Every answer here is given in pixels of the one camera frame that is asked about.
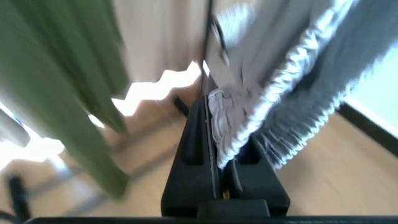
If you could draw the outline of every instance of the sunlight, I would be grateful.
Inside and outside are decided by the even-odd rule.
[[[208,75],[208,67],[204,63],[205,72]],[[112,98],[115,107],[124,115],[132,116],[141,100],[163,100],[172,88],[183,88],[192,85],[200,76],[200,68],[197,63],[191,62],[186,71],[175,72],[165,70],[160,80],[156,83],[140,82],[133,83],[124,100]],[[14,115],[3,104],[0,103],[2,109],[11,118]],[[105,125],[92,114],[88,115],[90,121],[99,128]],[[20,147],[9,141],[0,141],[0,170],[3,169],[13,159],[24,159],[34,162],[43,162],[50,159],[51,163],[57,170],[66,168],[65,163],[59,158],[64,146],[61,141],[50,138],[41,138],[35,131],[28,126],[22,124],[24,129],[30,136],[30,142],[26,147]]]

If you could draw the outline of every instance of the gray cloth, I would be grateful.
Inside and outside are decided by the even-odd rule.
[[[271,110],[252,138],[275,169],[305,146],[361,80],[382,72],[378,65],[398,50],[397,12],[395,0],[360,1],[313,70]]]
[[[355,0],[270,0],[228,57],[239,87],[209,94],[218,167],[223,168],[271,108],[307,75]]]

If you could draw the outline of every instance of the curtain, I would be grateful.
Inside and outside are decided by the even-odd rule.
[[[205,0],[114,0],[132,82],[157,82],[165,69],[185,70],[201,56]],[[238,2],[214,0],[213,14]]]
[[[120,197],[127,175],[88,118],[126,131],[111,101],[128,84],[111,6],[108,0],[0,1],[0,101],[41,136],[61,140],[107,193]]]

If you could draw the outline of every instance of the beige curtain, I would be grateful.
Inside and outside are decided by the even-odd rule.
[[[214,13],[237,2],[215,0]],[[201,55],[207,0],[114,0],[132,82],[157,82]]]

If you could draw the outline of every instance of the wooden floor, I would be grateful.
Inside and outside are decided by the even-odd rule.
[[[13,161],[0,171],[0,210],[11,212],[5,178],[17,172],[34,217],[160,216],[186,119],[168,97],[141,102],[126,121],[129,136],[104,131],[117,149],[114,159],[131,175],[121,201],[109,199],[63,152],[41,163]],[[277,175],[290,195],[290,215],[398,214],[398,159],[337,114]]]

